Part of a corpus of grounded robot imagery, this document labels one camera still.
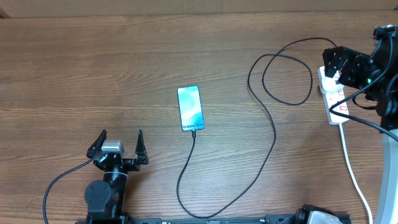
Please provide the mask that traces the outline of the black smartphone with blue screen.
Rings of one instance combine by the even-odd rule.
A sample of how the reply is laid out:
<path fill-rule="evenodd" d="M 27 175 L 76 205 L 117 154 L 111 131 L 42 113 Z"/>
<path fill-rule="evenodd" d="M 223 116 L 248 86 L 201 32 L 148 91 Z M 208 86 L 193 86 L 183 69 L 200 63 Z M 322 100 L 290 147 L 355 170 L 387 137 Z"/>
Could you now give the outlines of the black smartphone with blue screen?
<path fill-rule="evenodd" d="M 177 89 L 180 120 L 183 131 L 196 131 L 205 128 L 198 86 Z"/>

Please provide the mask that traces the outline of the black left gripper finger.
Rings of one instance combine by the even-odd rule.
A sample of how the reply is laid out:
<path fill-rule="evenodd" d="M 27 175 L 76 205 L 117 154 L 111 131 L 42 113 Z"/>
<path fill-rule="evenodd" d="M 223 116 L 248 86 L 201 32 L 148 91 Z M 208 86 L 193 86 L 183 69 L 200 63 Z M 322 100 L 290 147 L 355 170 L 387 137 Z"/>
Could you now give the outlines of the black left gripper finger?
<path fill-rule="evenodd" d="M 94 143 L 87 149 L 86 156 L 87 158 L 93 158 L 97 151 L 101 150 L 101 147 L 106 140 L 107 130 L 102 130 L 101 134 L 94 141 Z"/>
<path fill-rule="evenodd" d="M 139 164 L 149 163 L 149 157 L 147 155 L 146 147 L 144 145 L 144 135 L 141 129 L 139 130 L 139 134 L 137 137 L 135 153 L 137 155 L 137 161 Z"/>

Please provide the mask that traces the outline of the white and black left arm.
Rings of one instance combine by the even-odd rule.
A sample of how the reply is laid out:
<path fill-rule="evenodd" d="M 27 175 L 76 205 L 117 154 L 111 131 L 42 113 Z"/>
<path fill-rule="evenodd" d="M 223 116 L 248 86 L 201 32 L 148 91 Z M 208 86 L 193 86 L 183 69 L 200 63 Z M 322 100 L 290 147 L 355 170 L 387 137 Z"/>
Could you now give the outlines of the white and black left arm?
<path fill-rule="evenodd" d="M 86 156 L 104 175 L 101 180 L 90 183 L 85 190 L 88 206 L 86 223 L 134 223 L 133 218 L 124 211 L 124 199 L 128 173 L 139 171 L 141 165 L 149 163 L 141 130 L 138 132 L 135 154 L 136 158 L 125 158 L 123 142 L 107 140 L 106 130 L 88 148 Z"/>

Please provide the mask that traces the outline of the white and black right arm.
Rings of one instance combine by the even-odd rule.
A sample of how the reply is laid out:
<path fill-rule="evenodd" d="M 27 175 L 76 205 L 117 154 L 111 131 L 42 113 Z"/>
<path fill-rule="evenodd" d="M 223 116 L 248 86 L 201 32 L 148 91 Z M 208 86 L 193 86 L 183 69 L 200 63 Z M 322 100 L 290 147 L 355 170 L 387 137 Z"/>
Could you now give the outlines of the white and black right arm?
<path fill-rule="evenodd" d="M 357 90 L 337 101 L 329 112 L 370 126 L 383 135 L 384 168 L 375 222 L 397 223 L 397 26 L 375 27 L 373 39 L 377 44 L 370 55 L 343 46 L 324 50 L 323 76 L 339 88 Z M 376 102 L 372 109 L 381 119 L 379 124 L 336 110 L 360 94 Z"/>

